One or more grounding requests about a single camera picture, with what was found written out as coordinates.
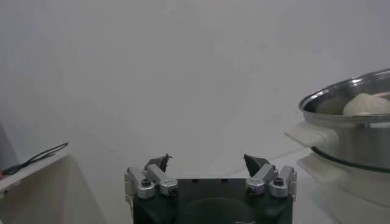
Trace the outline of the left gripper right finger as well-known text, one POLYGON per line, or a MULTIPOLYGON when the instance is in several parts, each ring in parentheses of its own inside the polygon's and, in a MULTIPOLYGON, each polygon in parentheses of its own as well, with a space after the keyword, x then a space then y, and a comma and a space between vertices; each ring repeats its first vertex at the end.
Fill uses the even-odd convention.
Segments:
POLYGON ((278 170, 264 158, 244 154, 249 177, 245 180, 246 194, 263 195, 265 191, 276 198, 296 198, 297 172, 291 166, 278 170))

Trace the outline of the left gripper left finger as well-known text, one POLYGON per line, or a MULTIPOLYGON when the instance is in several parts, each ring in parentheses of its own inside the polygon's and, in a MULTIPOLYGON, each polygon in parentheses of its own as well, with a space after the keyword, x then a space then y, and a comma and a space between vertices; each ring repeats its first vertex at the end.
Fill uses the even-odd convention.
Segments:
POLYGON ((154 198, 158 193, 165 197, 176 197, 179 193, 179 182, 165 173, 169 154, 150 159, 147 164, 139 167, 128 167, 124 174, 124 191, 126 197, 134 195, 140 199, 154 198))

